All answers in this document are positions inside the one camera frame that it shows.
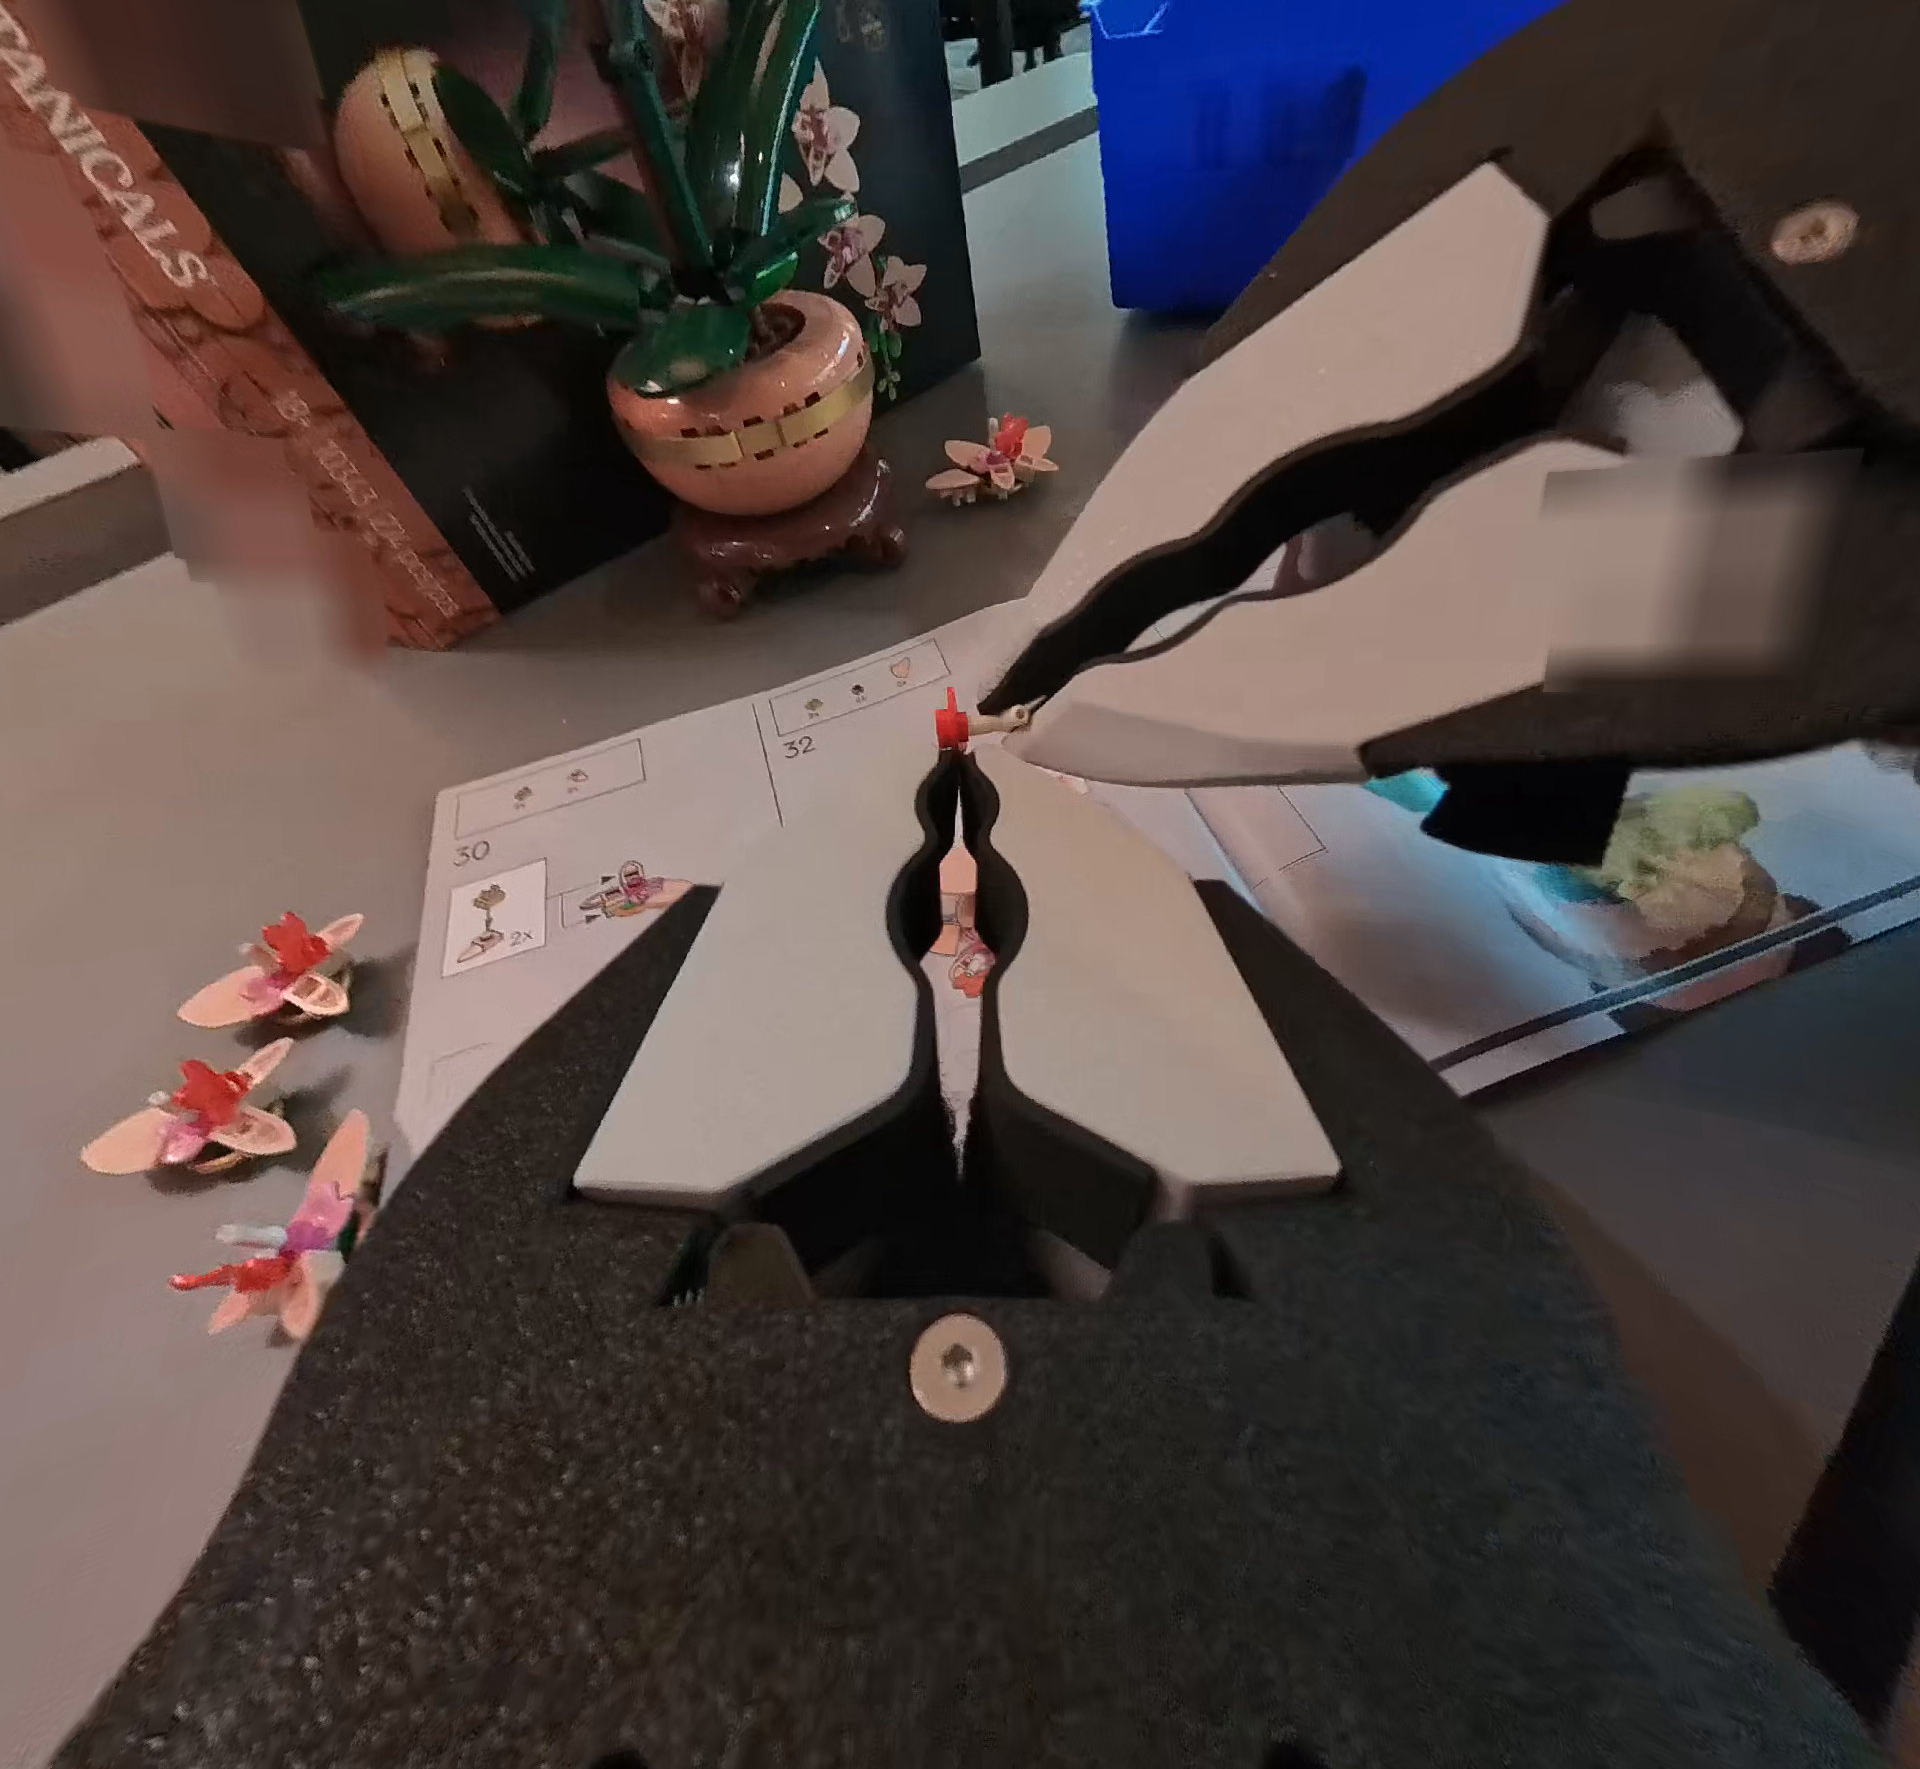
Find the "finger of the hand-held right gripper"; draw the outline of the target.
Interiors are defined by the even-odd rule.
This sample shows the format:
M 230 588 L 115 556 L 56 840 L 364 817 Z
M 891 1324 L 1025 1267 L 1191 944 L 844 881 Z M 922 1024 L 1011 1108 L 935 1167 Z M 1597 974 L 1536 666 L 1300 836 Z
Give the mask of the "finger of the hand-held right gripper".
M 1116 789 L 1359 784 L 1378 734 L 1542 676 L 1556 473 L 1561 439 L 1533 439 L 1349 576 L 1230 601 L 1143 660 L 1069 676 L 1002 755 Z
M 1480 167 L 1133 438 L 984 666 L 978 706 L 1050 698 L 1230 601 L 1378 556 L 1442 488 L 1561 439 L 1533 371 L 1548 214 Z

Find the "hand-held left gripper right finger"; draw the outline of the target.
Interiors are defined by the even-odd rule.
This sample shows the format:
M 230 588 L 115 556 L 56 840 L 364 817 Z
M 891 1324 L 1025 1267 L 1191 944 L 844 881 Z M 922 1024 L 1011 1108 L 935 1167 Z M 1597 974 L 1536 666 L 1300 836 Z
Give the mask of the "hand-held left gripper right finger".
M 1093 791 L 978 749 L 975 915 L 991 944 L 967 1186 L 1022 1224 L 1189 1224 L 1329 1192 L 1340 1153 L 1191 881 Z

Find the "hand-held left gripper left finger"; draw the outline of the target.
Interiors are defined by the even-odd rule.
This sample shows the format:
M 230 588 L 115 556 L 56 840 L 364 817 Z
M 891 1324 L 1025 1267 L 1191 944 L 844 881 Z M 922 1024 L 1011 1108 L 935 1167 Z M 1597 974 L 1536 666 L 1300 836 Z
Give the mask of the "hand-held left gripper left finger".
M 948 755 L 859 761 L 746 848 L 578 1165 L 578 1192 L 726 1209 L 915 1096 L 950 1149 L 922 971 L 948 925 L 948 848 Z

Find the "pink brick orchid flower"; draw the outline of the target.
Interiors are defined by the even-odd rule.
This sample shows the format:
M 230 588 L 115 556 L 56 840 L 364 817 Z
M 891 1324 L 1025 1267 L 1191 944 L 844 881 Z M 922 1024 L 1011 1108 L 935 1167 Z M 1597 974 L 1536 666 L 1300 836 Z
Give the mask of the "pink brick orchid flower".
M 928 944 L 928 965 L 948 974 L 950 992 L 978 1001 L 984 974 L 991 974 L 991 944 L 978 943 L 978 915 L 975 915 L 975 850 L 958 840 L 938 856 L 938 934 Z
M 238 1058 L 235 1072 L 189 1058 L 173 1096 L 152 1096 L 139 1110 L 114 1122 L 81 1149 L 92 1175 L 221 1175 L 251 1159 L 287 1159 L 301 1137 L 278 1110 L 278 1072 L 294 1053 L 287 1033 Z
M 984 439 L 948 439 L 948 473 L 928 477 L 928 495 L 948 505 L 1015 502 L 1050 477 L 1050 427 L 1035 419 L 991 419 Z
M 307 925 L 301 914 L 282 914 L 278 925 L 261 931 L 261 943 L 238 944 L 238 971 L 189 992 L 177 1017 L 189 1028 L 342 1024 L 351 1009 L 359 934 L 364 934 L 359 914 L 336 925 Z
M 359 1253 L 381 1192 L 381 1149 L 364 1110 L 348 1110 L 314 1165 L 294 1218 L 221 1224 L 220 1265 L 173 1274 L 173 1294 L 220 1294 L 211 1334 L 270 1324 L 287 1346 L 307 1346 L 331 1289 Z

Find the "small red brick piece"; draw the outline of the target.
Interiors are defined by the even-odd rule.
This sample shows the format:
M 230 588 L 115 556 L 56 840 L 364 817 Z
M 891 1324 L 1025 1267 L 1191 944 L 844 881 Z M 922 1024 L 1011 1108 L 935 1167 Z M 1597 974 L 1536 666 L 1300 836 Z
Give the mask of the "small red brick piece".
M 938 755 L 984 755 L 984 749 L 1011 749 L 1035 731 L 1035 713 L 1045 698 L 1022 698 L 1022 706 L 998 706 L 998 713 L 967 713 L 958 706 L 958 687 L 948 687 L 948 706 L 935 713 L 935 749 Z

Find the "grey desk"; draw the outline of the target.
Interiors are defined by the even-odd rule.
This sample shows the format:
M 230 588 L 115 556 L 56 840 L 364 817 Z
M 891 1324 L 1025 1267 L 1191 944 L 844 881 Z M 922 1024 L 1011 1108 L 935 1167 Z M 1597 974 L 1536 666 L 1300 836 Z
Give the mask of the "grey desk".
M 364 914 L 348 1028 L 301 1058 L 317 1137 L 391 1131 L 429 824 L 453 784 L 785 687 L 1025 594 L 1123 439 L 1181 389 L 1199 325 L 1125 319 L 1104 273 L 1089 63 L 950 112 L 984 366 L 888 419 L 913 567 L 700 615 L 638 547 L 456 650 L 331 660 L 152 556 L 6 623 L 6 1761 L 52 1761 L 230 1510 L 294 1353 L 207 1334 L 173 1294 L 230 1197 L 92 1184 L 122 1116 L 263 915 Z M 948 505 L 948 439 L 1050 427 L 1057 473 Z M 1480 1096 L 1607 1301 L 1691 1499 L 1764 1586 L 1914 1274 L 1914 931 L 1672 1033 Z

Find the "blue plastic bin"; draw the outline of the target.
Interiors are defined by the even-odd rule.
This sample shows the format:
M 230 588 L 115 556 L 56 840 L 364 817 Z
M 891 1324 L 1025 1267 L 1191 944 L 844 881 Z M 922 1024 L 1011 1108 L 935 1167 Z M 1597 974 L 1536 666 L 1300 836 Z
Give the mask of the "blue plastic bin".
M 1111 301 L 1230 312 L 1412 105 L 1561 0 L 1089 0 Z

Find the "open instruction booklet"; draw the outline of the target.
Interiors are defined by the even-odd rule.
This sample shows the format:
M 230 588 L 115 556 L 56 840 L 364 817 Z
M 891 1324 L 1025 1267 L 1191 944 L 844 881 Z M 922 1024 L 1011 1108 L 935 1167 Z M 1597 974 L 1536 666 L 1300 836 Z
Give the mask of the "open instruction booklet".
M 810 791 L 967 676 L 1011 613 L 975 613 L 821 676 L 571 749 L 432 797 L 398 1137 L 453 1110 L 671 897 L 726 875 Z M 1440 784 L 1116 789 L 1181 870 L 1224 875 L 1378 1009 L 1457 1096 L 1826 965 L 1914 925 L 1914 775 L 1859 749 L 1632 775 L 1597 870 L 1449 850 Z

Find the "brick orchid plant model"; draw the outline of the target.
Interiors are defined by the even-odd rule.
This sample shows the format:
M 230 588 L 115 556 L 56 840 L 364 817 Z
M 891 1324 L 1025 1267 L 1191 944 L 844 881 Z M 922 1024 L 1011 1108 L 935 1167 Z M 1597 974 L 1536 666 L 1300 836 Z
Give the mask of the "brick orchid plant model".
M 611 427 L 700 529 L 810 519 L 896 396 L 922 262 L 859 214 L 821 0 L 539 0 L 512 105 L 381 45 L 336 167 L 381 261 L 317 279 L 351 329 L 571 325 L 611 339 Z

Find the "dark brick set box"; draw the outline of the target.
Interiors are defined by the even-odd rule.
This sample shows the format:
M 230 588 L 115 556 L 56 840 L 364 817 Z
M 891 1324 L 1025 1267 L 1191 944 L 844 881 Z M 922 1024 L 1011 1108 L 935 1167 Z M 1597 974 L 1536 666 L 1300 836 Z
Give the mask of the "dark brick set box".
M 317 306 L 381 245 L 336 167 L 348 84 L 424 45 L 514 93 L 539 0 L 6 0 L 6 438 L 122 439 L 221 583 L 324 583 L 443 650 L 671 529 L 611 427 L 611 339 L 391 338 Z M 922 262 L 891 405 L 978 356 L 938 0 L 821 0 L 859 214 Z

